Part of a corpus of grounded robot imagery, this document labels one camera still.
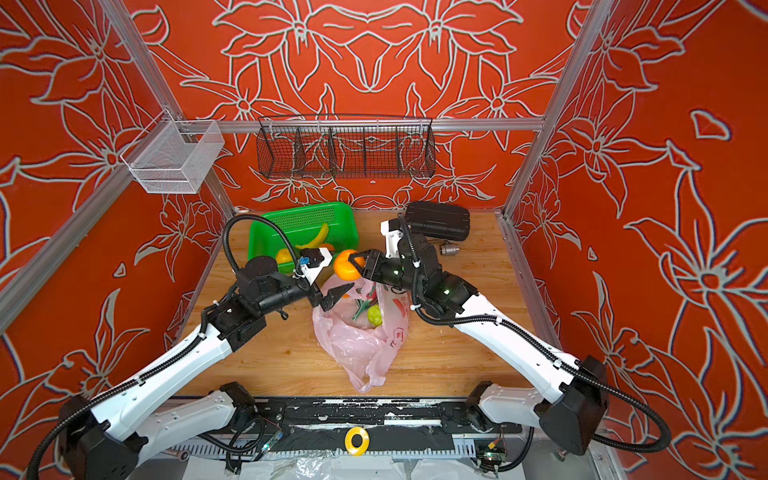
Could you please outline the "yellow apple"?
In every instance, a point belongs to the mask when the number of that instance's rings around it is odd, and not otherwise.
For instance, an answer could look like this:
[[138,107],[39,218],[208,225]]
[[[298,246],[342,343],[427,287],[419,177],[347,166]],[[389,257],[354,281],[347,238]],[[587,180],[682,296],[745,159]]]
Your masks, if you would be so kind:
[[292,251],[287,248],[280,249],[275,255],[275,259],[280,269],[292,270],[294,268]]

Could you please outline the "pink plastic bag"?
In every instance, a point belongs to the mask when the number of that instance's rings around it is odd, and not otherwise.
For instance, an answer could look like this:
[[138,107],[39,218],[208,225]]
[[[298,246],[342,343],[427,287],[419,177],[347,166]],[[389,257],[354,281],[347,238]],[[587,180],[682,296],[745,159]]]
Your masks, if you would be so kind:
[[[401,290],[363,278],[354,283],[343,298],[330,310],[321,307],[312,311],[316,339],[347,373],[355,390],[366,393],[386,382],[386,375],[408,337],[410,298]],[[383,324],[373,328],[367,317],[352,320],[357,299],[375,288]]]

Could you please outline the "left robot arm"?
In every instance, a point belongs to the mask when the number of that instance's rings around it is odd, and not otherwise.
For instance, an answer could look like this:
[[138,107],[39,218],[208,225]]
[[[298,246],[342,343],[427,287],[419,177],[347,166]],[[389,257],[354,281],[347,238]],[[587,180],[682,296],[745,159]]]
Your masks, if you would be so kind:
[[239,265],[230,234],[243,221],[261,223],[282,241],[288,239],[263,216],[241,213],[230,218],[222,230],[222,249],[235,275],[233,285],[202,311],[193,333],[136,374],[91,399],[68,400],[56,426],[32,453],[26,478],[39,477],[45,454],[57,445],[75,478],[125,479],[161,451],[227,426],[251,406],[248,392],[238,383],[168,412],[158,409],[200,373],[246,345],[265,328],[269,314],[286,318],[286,307],[302,300],[328,311],[351,289],[349,283],[328,292],[318,287],[318,276],[332,261],[326,248],[290,250],[290,275],[281,273],[271,256]]

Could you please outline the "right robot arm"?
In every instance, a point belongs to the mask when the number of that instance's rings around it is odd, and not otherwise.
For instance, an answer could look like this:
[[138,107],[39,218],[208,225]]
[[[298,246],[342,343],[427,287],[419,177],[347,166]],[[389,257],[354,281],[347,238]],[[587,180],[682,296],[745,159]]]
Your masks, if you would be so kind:
[[[540,428],[561,449],[577,455],[591,442],[634,453],[656,453],[670,445],[671,431],[663,418],[609,385],[603,363],[592,356],[579,360],[506,316],[470,282],[444,270],[435,247],[412,232],[403,216],[383,222],[381,232],[384,251],[345,251],[335,260],[336,275],[408,292],[412,310],[423,321],[454,327],[482,343],[532,385],[531,398],[493,383],[481,388],[478,407],[486,418]],[[600,435],[611,398],[644,413],[657,426],[658,438],[627,443]]]

